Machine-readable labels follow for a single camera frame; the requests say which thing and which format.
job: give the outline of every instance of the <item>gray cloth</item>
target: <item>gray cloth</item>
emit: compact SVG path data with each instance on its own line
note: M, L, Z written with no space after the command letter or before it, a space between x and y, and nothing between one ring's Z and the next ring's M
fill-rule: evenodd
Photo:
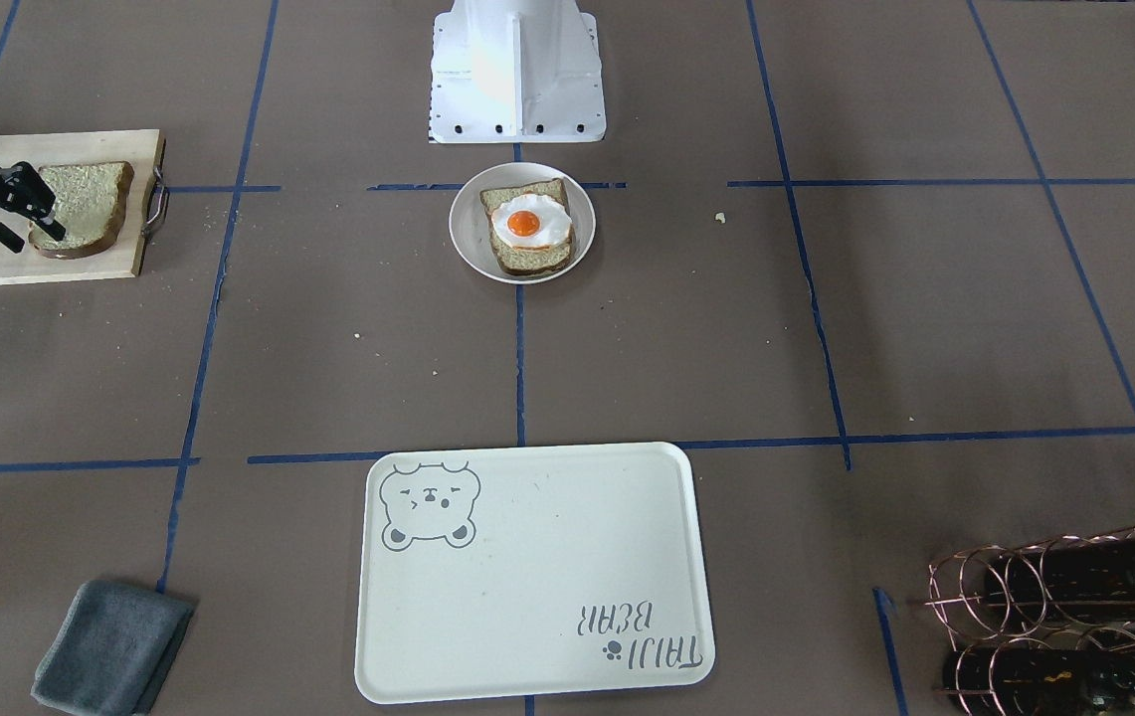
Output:
M81 584L32 698L76 716L149 713L182 646L194 608L132 586Z

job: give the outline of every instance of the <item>white tray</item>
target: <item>white tray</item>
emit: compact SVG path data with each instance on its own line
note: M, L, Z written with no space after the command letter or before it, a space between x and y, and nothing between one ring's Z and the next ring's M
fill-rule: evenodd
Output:
M382 457L356 629L376 704L697 683L716 652L690 462L663 443Z

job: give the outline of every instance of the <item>bear face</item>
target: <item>bear face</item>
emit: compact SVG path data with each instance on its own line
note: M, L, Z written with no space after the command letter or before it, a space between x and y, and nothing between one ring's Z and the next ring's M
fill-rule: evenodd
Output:
M479 477L469 464L449 469L439 465L417 465L394 472L381 480L381 504L390 522L381 532L381 541L394 551L407 549L413 540L443 539L455 548L474 541L474 500L479 497Z

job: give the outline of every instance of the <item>bear ear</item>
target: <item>bear ear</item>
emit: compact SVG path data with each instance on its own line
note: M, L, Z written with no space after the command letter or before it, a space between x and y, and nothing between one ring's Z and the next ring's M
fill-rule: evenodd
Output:
M412 538L403 534L394 525L386 525L386 529L381 530L381 544L385 544L386 549L390 551L403 551L412 544Z
M447 540L447 544L457 549L465 547L465 545L474 541L474 522L465 520L461 527L457 527L455 530L449 531L449 533L444 534L444 539Z

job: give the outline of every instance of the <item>white bowl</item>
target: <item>white bowl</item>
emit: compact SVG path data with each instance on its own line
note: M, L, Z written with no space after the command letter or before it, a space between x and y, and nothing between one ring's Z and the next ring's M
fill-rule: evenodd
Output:
M484 189L499 189L507 186L522 186L532 182L548 182L562 178L568 187L568 216L571 217L575 234L572 236L571 262L562 269L540 277L514 277L501 270L501 263L491 253L488 243L488 218L479 193ZM453 210L447 214L447 229L452 231L453 245L465 262L485 277L513 285L532 285L555 279L572 270L580 260L589 253L594 244L594 203L585 194L579 183L558 169L531 162L511 162L498 165L478 172L470 182L465 182L453 200Z

